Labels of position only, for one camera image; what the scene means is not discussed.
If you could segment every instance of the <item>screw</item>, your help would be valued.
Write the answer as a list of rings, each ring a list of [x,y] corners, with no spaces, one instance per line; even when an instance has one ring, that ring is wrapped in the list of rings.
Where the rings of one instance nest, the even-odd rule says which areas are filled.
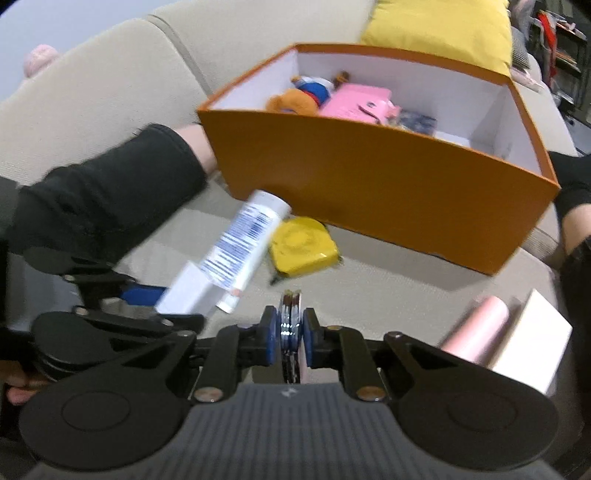
[[[367,385],[361,387],[355,392],[358,399],[363,401],[381,401],[386,397],[386,392],[383,388]]]
[[[216,387],[203,387],[195,390],[195,400],[202,403],[215,403],[223,397],[223,391]]]

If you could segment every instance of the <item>beige sofa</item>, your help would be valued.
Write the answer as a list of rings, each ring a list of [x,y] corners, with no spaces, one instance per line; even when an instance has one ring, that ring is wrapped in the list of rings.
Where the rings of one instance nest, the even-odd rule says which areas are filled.
[[[52,167],[120,143],[148,123],[192,122],[207,95],[290,43],[354,43],[373,5],[374,0],[196,0],[117,25],[66,53],[0,104],[0,174],[31,183]],[[550,92],[521,86],[519,91],[545,146],[575,155]],[[207,252],[239,205],[211,182],[120,269],[143,282],[168,284],[185,261]],[[401,330],[433,345],[479,295],[515,304],[536,288],[564,312],[552,268],[560,260],[553,207],[492,278],[338,228],[331,232],[344,256],[340,268],[270,287],[271,269],[264,264],[235,314],[217,312],[204,335],[256,321],[286,287],[301,288],[304,304],[315,307],[325,325],[352,326],[374,339]],[[553,392],[561,425],[549,460],[569,448],[582,425],[570,360],[567,354]],[[314,381],[335,379],[331,372],[313,375]]]

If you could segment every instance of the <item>yellow tape measure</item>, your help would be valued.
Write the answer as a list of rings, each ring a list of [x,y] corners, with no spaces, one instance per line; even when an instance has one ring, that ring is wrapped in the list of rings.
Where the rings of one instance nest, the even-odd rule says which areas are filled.
[[[340,261],[339,249],[326,227],[309,217],[296,217],[281,222],[271,239],[271,259],[281,278],[299,277]]]

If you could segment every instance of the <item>barcode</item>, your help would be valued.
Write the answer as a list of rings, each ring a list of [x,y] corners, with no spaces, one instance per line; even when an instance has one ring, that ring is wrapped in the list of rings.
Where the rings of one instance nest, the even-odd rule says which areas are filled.
[[[269,213],[274,212],[258,205],[246,205],[238,212],[230,228],[200,265],[201,271],[216,285],[227,290],[232,287],[244,263],[273,221],[274,217]]]

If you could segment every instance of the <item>pink package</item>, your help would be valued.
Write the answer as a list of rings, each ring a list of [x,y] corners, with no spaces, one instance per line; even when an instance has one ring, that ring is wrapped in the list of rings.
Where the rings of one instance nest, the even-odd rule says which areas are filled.
[[[390,102],[387,88],[345,83],[320,109],[320,116],[346,118],[368,124],[385,125],[390,116],[395,116],[399,106]]]
[[[498,297],[487,297],[441,346],[447,353],[478,363],[509,319],[509,308]]]

